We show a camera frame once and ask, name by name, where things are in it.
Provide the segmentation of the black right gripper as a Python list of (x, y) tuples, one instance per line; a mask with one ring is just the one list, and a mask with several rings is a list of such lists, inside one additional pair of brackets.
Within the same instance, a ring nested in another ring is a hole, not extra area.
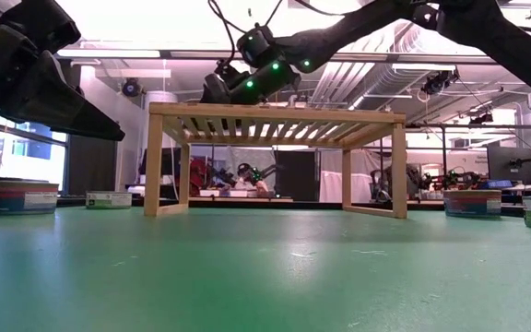
[(266, 100), (250, 72), (239, 72), (226, 62), (218, 62), (214, 72), (205, 76), (203, 89), (201, 103), (261, 103)]

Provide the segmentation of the gold-lid red-blue label can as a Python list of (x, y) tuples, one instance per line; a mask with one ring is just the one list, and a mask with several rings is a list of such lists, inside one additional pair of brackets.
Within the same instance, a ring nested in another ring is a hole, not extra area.
[(58, 187), (42, 181), (0, 180), (0, 215), (54, 213)]
[(502, 213), (500, 190), (449, 190), (443, 193), (445, 214), (463, 218), (498, 218)]

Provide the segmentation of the wooden slatted shelf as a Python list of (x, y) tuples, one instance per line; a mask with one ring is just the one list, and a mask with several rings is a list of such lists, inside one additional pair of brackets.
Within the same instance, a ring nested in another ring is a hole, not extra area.
[[(406, 117), (398, 113), (276, 106), (153, 102), (149, 106), (144, 214), (179, 213), (189, 207), (190, 150), (193, 144), (339, 148), (342, 151), (342, 208), (380, 217), (407, 217)], [(162, 139), (181, 148), (178, 202), (159, 202)], [(392, 143), (392, 207), (353, 205), (351, 152), (389, 136)]]

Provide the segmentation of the large window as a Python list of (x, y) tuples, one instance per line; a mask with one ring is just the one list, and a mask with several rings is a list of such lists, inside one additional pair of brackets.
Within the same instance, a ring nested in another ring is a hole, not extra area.
[(68, 137), (43, 124), (16, 124), (0, 115), (0, 177), (64, 188)]

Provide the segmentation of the dark grey partition panel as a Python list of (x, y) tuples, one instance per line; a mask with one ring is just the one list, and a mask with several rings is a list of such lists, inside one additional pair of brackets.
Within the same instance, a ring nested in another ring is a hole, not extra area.
[(68, 150), (67, 192), (83, 196), (89, 191), (113, 191), (117, 143), (71, 136)]

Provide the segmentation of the long ceiling light bar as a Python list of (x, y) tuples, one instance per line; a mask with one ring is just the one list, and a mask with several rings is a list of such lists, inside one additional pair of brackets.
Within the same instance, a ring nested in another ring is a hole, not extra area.
[[(227, 50), (63, 49), (61, 58), (218, 60)], [(486, 55), (430, 53), (336, 53), (331, 62), (496, 65)]]

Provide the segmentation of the red background machine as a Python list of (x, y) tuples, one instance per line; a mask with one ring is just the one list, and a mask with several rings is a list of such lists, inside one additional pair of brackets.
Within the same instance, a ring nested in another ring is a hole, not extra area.
[(208, 158), (193, 158), (190, 162), (190, 195), (200, 196), (210, 181), (211, 165)]

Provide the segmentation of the person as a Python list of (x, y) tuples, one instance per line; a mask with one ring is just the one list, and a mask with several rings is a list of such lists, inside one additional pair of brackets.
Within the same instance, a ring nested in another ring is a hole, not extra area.
[(257, 193), (261, 193), (261, 194), (269, 192), (269, 188), (268, 188), (266, 182), (263, 181), (263, 180), (257, 181), (255, 184), (253, 184), (249, 180), (241, 179), (239, 181), (239, 184), (242, 186), (243, 190), (254, 190)]

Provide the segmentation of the black partition panel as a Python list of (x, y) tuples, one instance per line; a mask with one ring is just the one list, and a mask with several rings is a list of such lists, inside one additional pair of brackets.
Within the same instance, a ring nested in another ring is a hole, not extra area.
[(319, 186), (314, 151), (277, 151), (275, 190), (294, 201), (317, 201)]

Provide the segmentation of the white draped cover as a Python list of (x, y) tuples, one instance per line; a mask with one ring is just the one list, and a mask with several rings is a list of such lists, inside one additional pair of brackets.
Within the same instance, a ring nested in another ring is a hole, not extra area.
[[(351, 201), (369, 203), (372, 200), (370, 173), (379, 165), (376, 158), (366, 150), (351, 151)], [(342, 151), (324, 150), (320, 157), (319, 201), (340, 203), (342, 201)]]

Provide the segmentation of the green table mat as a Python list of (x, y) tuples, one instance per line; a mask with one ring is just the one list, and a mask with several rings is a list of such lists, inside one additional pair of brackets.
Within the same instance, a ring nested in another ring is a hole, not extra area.
[(0, 332), (531, 332), (518, 218), (60, 208), (0, 217)]

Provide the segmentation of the black monitor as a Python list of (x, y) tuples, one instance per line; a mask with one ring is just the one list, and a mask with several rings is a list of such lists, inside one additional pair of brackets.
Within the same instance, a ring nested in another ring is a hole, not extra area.
[(488, 146), (487, 158), (491, 180), (531, 184), (531, 149)]

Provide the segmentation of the silver ventilation duct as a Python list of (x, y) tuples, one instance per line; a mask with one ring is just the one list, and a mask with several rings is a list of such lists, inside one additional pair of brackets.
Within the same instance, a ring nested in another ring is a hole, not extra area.
[(318, 108), (378, 110), (402, 99), (407, 90), (423, 80), (426, 65), (388, 63), (330, 63), (308, 105)]

